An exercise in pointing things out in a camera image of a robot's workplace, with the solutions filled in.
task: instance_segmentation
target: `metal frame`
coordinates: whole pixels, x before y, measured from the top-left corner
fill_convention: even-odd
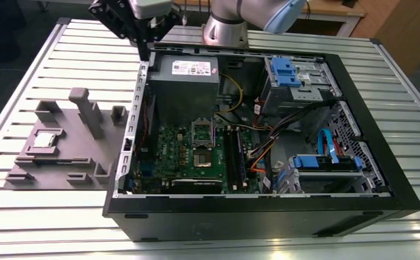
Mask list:
[[[122,43],[119,40],[111,41],[116,36],[110,36],[107,31],[96,21],[74,19],[64,31],[67,36],[63,41],[64,47],[67,43],[80,42],[83,44],[90,40],[90,47],[96,48],[91,48],[91,50],[86,50],[86,53],[78,53],[80,56],[72,57],[68,56],[70,50],[60,50],[58,55],[54,55],[54,59],[67,58],[67,62],[75,60],[74,64],[78,64],[76,60],[84,60],[90,54],[90,60],[86,62],[94,59],[106,60],[110,61],[106,63],[107,66],[116,60],[135,61],[130,43],[127,41]],[[199,43],[202,39],[199,33],[201,28],[177,27],[166,37],[166,41]],[[377,45],[363,38],[293,34],[273,36],[258,31],[250,31],[250,41],[257,42],[254,48],[283,50],[302,48],[302,51],[321,51],[341,55],[379,127],[386,129],[383,135],[420,198],[420,163],[417,164],[417,161],[420,161],[420,98],[417,90],[414,90],[414,95],[407,93],[413,92],[413,88],[397,78],[397,75],[403,75],[403,73],[398,72],[398,66],[394,66],[386,56],[377,51]],[[110,44],[111,52],[116,53],[99,53],[106,49],[107,44]],[[78,75],[82,75],[83,72],[83,69],[78,70]],[[124,86],[126,82],[118,80],[110,87],[119,91]],[[28,87],[26,95],[35,97],[35,94],[30,94],[30,90]],[[417,102],[398,101],[406,98],[406,95],[413,96]],[[122,92],[118,102],[124,100],[123,96]],[[23,109],[32,107],[28,104],[34,102],[31,100],[24,102],[22,98],[18,106],[11,106],[11,110],[18,107],[23,107]],[[2,123],[3,120],[23,122],[16,116],[22,115],[16,113],[2,118]],[[397,124],[399,129],[407,131],[395,132],[395,128],[390,124]],[[10,144],[7,147],[10,151],[15,147],[22,149],[18,145],[7,144]],[[4,185],[6,174],[7,172],[0,172],[0,188]],[[247,260],[287,257],[333,260],[354,255],[357,259],[365,260],[370,258],[370,252],[373,252],[383,257],[420,259],[420,212],[407,218],[378,223],[341,238],[132,243],[118,225],[102,217],[104,199],[106,191],[16,192],[0,190],[0,256],[92,259],[94,256],[116,258],[128,255],[136,258],[162,259],[163,255],[167,255],[173,259],[198,258],[202,260],[234,257],[243,257]]]

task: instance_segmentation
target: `green circuit board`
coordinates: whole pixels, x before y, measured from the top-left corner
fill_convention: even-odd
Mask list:
[[[254,193],[258,190],[257,180],[249,180],[246,191],[230,191],[227,186],[226,155],[223,128],[214,130],[215,146],[193,147],[191,126],[162,126],[159,130],[158,154],[154,164],[154,178],[193,178],[223,181],[225,193]],[[203,131],[197,132],[207,138]],[[245,151],[253,149],[251,132],[242,130]]]

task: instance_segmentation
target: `gray plastic block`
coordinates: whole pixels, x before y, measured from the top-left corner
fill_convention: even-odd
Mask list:
[[[110,117],[115,126],[126,126],[128,120],[128,111],[124,106],[114,106],[111,108]]]
[[[107,169],[118,160],[126,126],[114,124],[110,110],[100,110],[100,115],[103,120],[99,126],[104,138],[98,140],[94,139],[87,125],[80,120],[78,109],[62,109],[59,113],[54,113],[56,122],[36,122],[11,170],[11,173],[28,172],[34,176],[34,181],[27,183],[8,181],[6,188],[14,190],[104,190],[107,188],[107,179],[111,176]],[[54,142],[59,153],[44,154],[38,151],[34,155],[26,154],[28,147],[34,146],[38,133],[44,132],[59,134]],[[67,174],[79,172],[88,175],[90,182],[76,186],[67,181]]]
[[[83,185],[91,183],[91,178],[86,172],[70,172],[67,174],[67,181],[72,185]]]
[[[12,184],[28,184],[35,180],[35,177],[28,172],[10,172],[6,180]]]
[[[100,164],[96,164],[94,169],[94,177],[102,184],[108,184],[110,174],[112,173],[114,163],[108,166],[108,171],[106,172]]]
[[[42,122],[56,122],[54,113],[59,113],[62,110],[56,101],[40,101],[35,110],[35,114]]]
[[[72,101],[79,107],[80,117],[83,118],[83,122],[88,126],[92,137],[95,139],[102,139],[104,137],[104,132],[100,128],[100,111],[98,104],[91,104],[88,96],[90,91],[87,88],[72,88],[68,100]]]

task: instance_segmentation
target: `slotted metal surface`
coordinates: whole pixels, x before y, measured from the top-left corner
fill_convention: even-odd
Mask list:
[[[201,28],[177,27],[165,41],[201,43],[201,39]],[[386,50],[366,39],[254,31],[250,45],[341,55],[420,198],[420,97]],[[420,259],[420,212],[342,238],[132,243],[115,222],[102,217],[106,191],[2,190],[38,119],[32,111],[39,100],[56,99],[60,107],[75,108],[67,99],[70,89],[87,87],[102,109],[130,108],[138,66],[135,48],[99,22],[72,20],[56,26],[0,115],[0,256],[369,259],[371,253]]]

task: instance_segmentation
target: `black cable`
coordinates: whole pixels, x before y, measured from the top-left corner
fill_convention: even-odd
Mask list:
[[[273,166],[271,166],[271,150],[269,150],[267,154],[265,155],[265,165],[267,168],[267,179],[270,180],[270,193],[273,193],[273,177],[274,177],[274,173],[273,173]]]
[[[307,11],[306,11],[306,19],[310,20],[310,16],[311,16],[311,6],[310,6],[310,2],[309,0],[306,0],[306,4],[307,4]]]
[[[231,113],[233,113],[234,117],[239,120],[241,124],[243,124],[243,123],[245,123],[245,120],[242,120],[242,118],[241,118],[241,116],[238,115],[238,113],[237,113],[234,110],[231,110]]]
[[[338,100],[334,99],[334,100],[323,101],[319,103],[313,103],[313,104],[307,105],[305,108],[302,108],[299,111],[297,111],[294,114],[286,116],[279,121],[277,126],[273,128],[273,130],[269,134],[269,139],[267,139],[266,143],[262,144],[258,148],[255,148],[251,154],[255,154],[261,150],[263,150],[271,144],[271,142],[275,141],[275,139],[278,138],[278,136],[281,134],[281,131],[285,130],[298,120],[301,120],[309,112],[311,112],[313,110],[315,110],[319,107],[333,106],[337,102],[338,102]]]

